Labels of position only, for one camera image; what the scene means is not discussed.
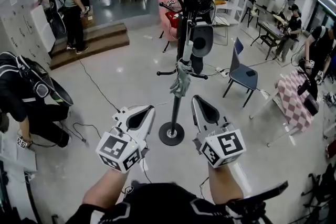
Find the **black t-shirt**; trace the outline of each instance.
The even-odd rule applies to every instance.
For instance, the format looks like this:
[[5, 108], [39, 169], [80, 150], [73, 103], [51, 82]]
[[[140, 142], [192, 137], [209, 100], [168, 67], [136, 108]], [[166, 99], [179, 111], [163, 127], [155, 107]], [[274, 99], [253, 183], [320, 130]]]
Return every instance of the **black t-shirt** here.
[[176, 184], [168, 183], [140, 187], [110, 210], [81, 205], [67, 224], [89, 224], [94, 211], [104, 213], [101, 223], [175, 223], [181, 220], [188, 223], [234, 223], [225, 206], [216, 206]]
[[[302, 25], [301, 18], [292, 16], [289, 21], [288, 27], [291, 29], [291, 31], [296, 31], [301, 28], [301, 25]], [[289, 35], [291, 39], [296, 39], [297, 36], [298, 36], [297, 34]]]
[[325, 34], [321, 38], [322, 26], [316, 27], [311, 33], [316, 41], [310, 45], [309, 59], [313, 60], [315, 65], [322, 65], [328, 55], [332, 58], [336, 54], [336, 48], [332, 48], [334, 39], [330, 39], [328, 33], [329, 29], [326, 28], [325, 30]]
[[0, 109], [10, 113], [14, 120], [22, 122], [26, 118], [28, 103], [22, 99], [34, 97], [31, 87], [19, 73], [9, 71], [0, 77]]

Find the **wooden stairs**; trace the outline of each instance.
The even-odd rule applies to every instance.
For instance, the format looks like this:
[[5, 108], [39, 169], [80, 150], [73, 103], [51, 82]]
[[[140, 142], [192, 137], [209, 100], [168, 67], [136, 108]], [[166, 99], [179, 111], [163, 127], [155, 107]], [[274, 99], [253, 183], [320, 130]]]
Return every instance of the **wooden stairs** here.
[[74, 50], [68, 51], [66, 41], [60, 45], [54, 46], [51, 52], [51, 70], [91, 55], [130, 44], [125, 24], [108, 26], [85, 33], [84, 41], [86, 45], [90, 45], [90, 48], [80, 55], [77, 55]]

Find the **round stand base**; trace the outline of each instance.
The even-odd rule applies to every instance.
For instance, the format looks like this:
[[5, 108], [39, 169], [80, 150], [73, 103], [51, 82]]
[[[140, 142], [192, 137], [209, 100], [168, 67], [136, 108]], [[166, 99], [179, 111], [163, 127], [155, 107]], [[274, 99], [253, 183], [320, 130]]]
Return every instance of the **round stand base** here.
[[172, 123], [167, 122], [160, 127], [159, 138], [167, 146], [176, 146], [184, 139], [184, 130], [178, 123], [175, 124], [175, 132], [171, 132]]

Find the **checkered tablecloth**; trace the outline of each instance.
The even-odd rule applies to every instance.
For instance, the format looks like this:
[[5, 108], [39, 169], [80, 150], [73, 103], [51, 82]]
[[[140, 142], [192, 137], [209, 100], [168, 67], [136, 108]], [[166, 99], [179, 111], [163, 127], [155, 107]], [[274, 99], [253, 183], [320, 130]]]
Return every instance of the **checkered tablecloth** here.
[[302, 85], [305, 80], [308, 79], [305, 74], [299, 74], [299, 70], [302, 71], [301, 68], [297, 68], [280, 79], [278, 82], [278, 90], [286, 120], [289, 124], [304, 132], [311, 125], [314, 117], [303, 105], [309, 92], [305, 91], [301, 96], [297, 94], [298, 86]]

